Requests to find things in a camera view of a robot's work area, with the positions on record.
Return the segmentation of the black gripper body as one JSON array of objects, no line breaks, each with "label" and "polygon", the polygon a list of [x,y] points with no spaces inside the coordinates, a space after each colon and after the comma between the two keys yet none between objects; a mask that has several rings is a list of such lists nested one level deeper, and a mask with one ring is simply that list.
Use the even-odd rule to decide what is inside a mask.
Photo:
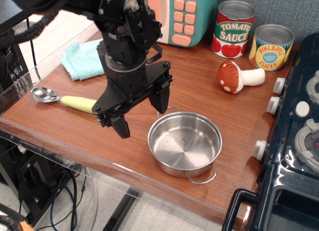
[{"label": "black gripper body", "polygon": [[107,54],[99,53],[99,59],[107,78],[107,87],[92,111],[102,127],[112,126],[112,117],[123,116],[149,98],[157,84],[170,84],[172,81],[169,61],[146,64],[146,58],[140,58],[136,64],[125,66]]}]

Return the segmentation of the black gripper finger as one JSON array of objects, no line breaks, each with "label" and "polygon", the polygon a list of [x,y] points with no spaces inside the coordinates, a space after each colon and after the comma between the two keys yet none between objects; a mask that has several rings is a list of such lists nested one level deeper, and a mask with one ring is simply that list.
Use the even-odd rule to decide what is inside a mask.
[{"label": "black gripper finger", "polygon": [[117,116],[117,117],[112,117],[111,118],[111,124],[113,129],[117,132],[117,134],[121,138],[129,138],[130,137],[130,130],[128,123],[125,120],[125,117],[122,116]]},{"label": "black gripper finger", "polygon": [[169,96],[169,82],[164,82],[154,87],[152,94],[149,96],[149,101],[160,114],[164,114],[168,107]]}]

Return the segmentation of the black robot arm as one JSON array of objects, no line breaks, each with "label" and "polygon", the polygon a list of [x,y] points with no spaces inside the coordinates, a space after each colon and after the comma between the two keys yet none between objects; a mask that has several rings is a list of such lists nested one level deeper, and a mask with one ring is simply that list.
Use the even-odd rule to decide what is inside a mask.
[{"label": "black robot arm", "polygon": [[97,51],[107,77],[107,88],[92,112],[101,126],[112,127],[121,138],[130,131],[124,115],[149,99],[161,114],[169,102],[171,64],[160,62],[161,23],[144,0],[12,0],[30,14],[42,19],[16,36],[3,37],[1,47],[26,42],[40,35],[60,10],[84,15],[94,21],[102,33]]}]

